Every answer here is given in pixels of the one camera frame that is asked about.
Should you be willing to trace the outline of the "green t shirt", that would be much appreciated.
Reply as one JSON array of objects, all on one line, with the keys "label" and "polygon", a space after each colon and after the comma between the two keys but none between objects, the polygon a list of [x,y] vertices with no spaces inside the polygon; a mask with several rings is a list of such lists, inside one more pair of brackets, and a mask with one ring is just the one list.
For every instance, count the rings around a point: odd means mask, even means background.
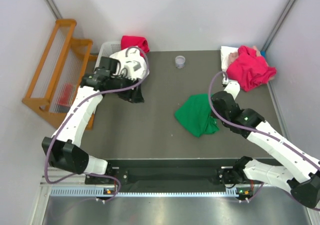
[{"label": "green t shirt", "polygon": [[217,120],[211,116],[208,94],[191,95],[174,113],[176,120],[194,137],[212,135],[220,129]]}]

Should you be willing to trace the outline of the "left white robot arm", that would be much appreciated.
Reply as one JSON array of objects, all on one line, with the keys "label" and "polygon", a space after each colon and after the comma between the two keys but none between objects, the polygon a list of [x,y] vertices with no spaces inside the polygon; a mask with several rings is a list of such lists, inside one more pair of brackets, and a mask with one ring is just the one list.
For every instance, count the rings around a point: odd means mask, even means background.
[{"label": "left white robot arm", "polygon": [[123,76],[112,78],[92,74],[84,77],[66,118],[51,137],[45,137],[42,141],[46,155],[45,175],[48,175],[48,166],[51,166],[72,174],[96,174],[102,183],[109,183],[114,176],[113,170],[108,168],[106,160],[91,156],[81,149],[83,134],[105,94],[129,92],[146,77],[138,78],[130,86],[127,84],[131,80]]}]

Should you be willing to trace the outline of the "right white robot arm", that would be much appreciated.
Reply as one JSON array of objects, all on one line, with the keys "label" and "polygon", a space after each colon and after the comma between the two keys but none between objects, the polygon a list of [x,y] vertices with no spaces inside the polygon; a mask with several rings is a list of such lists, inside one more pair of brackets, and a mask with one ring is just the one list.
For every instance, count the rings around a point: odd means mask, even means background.
[{"label": "right white robot arm", "polygon": [[241,109],[235,96],[219,91],[209,97],[212,115],[223,126],[258,145],[276,159],[280,165],[268,165],[248,156],[233,165],[231,181],[245,183],[260,181],[291,194],[305,207],[316,209],[320,205],[320,161],[298,149],[253,109]]}]

